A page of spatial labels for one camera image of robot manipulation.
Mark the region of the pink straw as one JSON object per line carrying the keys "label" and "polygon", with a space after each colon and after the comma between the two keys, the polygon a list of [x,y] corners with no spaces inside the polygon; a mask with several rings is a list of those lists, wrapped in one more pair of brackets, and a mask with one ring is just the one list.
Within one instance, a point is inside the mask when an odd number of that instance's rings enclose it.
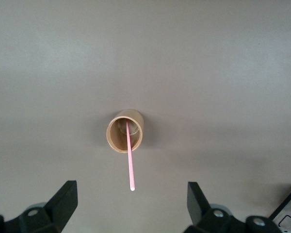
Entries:
{"label": "pink straw", "polygon": [[135,179],[132,160],[132,149],[129,132],[129,121],[126,120],[126,133],[127,133],[127,150],[128,150],[128,165],[129,165],[129,186],[131,191],[135,191]]}

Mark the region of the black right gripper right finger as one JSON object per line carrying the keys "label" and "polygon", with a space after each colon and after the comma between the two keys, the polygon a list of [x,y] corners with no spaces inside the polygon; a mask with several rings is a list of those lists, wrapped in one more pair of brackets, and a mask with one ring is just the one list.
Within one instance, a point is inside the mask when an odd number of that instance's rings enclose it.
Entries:
{"label": "black right gripper right finger", "polygon": [[187,209],[192,225],[186,233],[279,233],[266,217],[249,216],[242,222],[222,208],[211,207],[197,182],[188,182]]}

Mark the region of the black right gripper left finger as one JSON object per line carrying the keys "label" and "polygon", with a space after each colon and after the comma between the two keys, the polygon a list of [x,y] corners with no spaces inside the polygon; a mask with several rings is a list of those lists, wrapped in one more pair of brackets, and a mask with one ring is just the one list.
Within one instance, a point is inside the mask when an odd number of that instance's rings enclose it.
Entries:
{"label": "black right gripper left finger", "polygon": [[9,221],[0,215],[0,233],[61,233],[77,206],[77,182],[67,181],[48,202],[31,205]]}

